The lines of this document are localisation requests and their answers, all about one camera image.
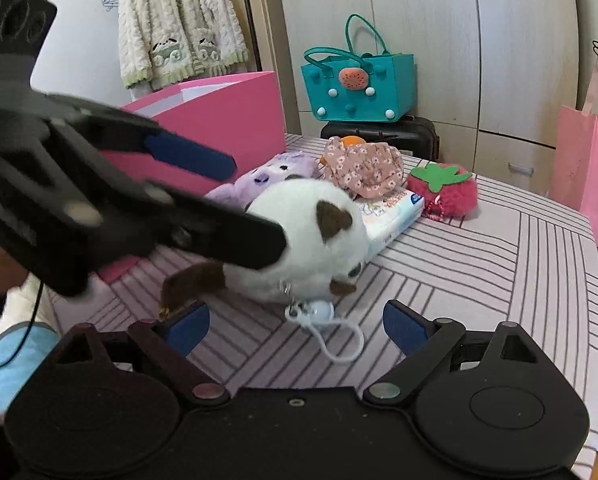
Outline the white brown plush cat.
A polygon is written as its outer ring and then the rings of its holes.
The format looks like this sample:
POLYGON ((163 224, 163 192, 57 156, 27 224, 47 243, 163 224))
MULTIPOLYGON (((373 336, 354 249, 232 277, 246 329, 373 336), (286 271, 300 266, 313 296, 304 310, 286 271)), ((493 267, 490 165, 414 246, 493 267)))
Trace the white brown plush cat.
POLYGON ((287 247, 279 260, 262 270, 195 263, 163 282, 162 318, 221 290, 260 304, 331 301, 356 291, 369 239, 360 208, 341 188, 325 180, 291 177, 270 186, 248 211, 284 230, 287 247))

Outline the pink strawberry plush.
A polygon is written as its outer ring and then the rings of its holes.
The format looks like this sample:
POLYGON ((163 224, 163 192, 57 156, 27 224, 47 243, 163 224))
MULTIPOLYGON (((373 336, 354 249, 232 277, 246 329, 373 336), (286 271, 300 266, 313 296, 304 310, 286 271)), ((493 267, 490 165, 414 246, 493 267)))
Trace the pink strawberry plush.
POLYGON ((424 200, 424 217, 465 217, 478 206, 477 180, 462 166, 428 162, 413 168, 405 183, 410 192, 424 200))

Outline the purple plush toy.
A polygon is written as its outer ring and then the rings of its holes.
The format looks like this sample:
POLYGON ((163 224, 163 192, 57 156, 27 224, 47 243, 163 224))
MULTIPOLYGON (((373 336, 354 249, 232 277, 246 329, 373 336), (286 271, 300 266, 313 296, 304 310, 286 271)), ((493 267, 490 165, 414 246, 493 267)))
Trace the purple plush toy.
POLYGON ((285 152, 275 155, 264 165, 239 177, 234 183, 225 183, 206 194, 229 207, 246 210, 270 186, 288 179, 315 178, 318 165, 314 156, 302 152, 285 152))

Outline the pink storage box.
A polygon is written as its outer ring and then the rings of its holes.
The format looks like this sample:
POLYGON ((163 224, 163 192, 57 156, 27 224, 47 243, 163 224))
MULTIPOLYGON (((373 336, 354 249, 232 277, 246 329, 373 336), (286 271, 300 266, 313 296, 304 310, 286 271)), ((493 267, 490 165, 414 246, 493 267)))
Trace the pink storage box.
POLYGON ((98 144, 101 155, 138 183, 151 184, 159 195, 170 196, 150 214, 150 247, 177 248, 250 269, 278 260, 286 246, 281 228, 206 197, 285 151, 284 116, 274 73, 174 84, 125 105, 121 112, 122 124, 98 144), (236 160, 236 174, 218 182, 155 160, 145 139, 162 131, 229 154, 236 160))

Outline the striped pink table cloth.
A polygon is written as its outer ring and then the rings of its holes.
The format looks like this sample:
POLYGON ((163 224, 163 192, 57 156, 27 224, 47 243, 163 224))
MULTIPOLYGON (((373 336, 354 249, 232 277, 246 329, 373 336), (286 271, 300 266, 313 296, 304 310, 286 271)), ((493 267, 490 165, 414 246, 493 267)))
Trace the striped pink table cloth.
POLYGON ((382 327, 387 301, 426 318, 454 318, 470 330, 520 324, 584 400, 590 433, 574 462, 588 478, 598 447, 598 252, 587 221, 548 198, 489 178, 463 219, 420 219, 364 269, 337 304, 361 326, 365 348, 331 363, 282 311, 244 298, 209 300, 210 330, 190 358, 230 390, 366 388, 401 352, 382 327))

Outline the white tissue pack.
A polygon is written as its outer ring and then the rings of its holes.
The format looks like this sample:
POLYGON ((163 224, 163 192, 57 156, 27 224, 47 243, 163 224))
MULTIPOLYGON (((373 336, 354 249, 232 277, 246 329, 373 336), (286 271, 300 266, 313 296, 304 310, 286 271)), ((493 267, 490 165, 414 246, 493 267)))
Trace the white tissue pack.
POLYGON ((384 196, 366 200, 357 198, 369 246, 367 260, 380 252, 415 223, 424 211, 425 201, 406 188, 395 188, 384 196))

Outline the cream knitted cardigan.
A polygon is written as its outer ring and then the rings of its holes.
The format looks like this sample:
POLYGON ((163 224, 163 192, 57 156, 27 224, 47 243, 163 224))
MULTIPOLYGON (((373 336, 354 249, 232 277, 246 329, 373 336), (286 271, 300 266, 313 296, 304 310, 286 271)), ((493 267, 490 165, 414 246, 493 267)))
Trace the cream knitted cardigan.
POLYGON ((119 0, 118 51, 128 90, 158 91, 243 68, 249 50, 232 0, 119 0))

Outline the teal felt handbag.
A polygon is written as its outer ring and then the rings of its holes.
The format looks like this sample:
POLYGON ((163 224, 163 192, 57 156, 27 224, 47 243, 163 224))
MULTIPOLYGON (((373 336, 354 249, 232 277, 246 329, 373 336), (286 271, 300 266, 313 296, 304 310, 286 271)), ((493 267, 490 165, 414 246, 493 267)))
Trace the teal felt handbag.
POLYGON ((352 13, 344 26, 346 48, 305 50, 301 74, 312 114, 320 122, 397 122, 417 105, 415 57, 389 51, 364 16, 352 13), (358 54, 350 34, 360 20, 375 36, 380 52, 358 54))

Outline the black suitcase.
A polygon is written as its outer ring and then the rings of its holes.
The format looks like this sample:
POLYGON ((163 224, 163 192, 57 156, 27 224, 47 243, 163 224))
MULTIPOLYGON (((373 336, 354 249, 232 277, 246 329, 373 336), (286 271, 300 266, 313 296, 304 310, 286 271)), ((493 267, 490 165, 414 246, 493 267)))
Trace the black suitcase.
POLYGON ((436 162, 440 139, 430 120, 405 115, 397 122, 328 122, 320 130, 322 139, 333 136, 359 136, 366 142, 386 142, 414 157, 436 162))

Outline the pink paper gift bag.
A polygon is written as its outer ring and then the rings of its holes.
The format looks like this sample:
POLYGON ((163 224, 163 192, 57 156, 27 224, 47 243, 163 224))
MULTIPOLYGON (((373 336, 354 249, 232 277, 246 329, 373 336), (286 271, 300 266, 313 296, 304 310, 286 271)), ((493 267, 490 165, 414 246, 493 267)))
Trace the pink paper gift bag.
POLYGON ((560 110, 548 196, 583 214, 598 246, 598 67, 593 70, 583 107, 560 110))

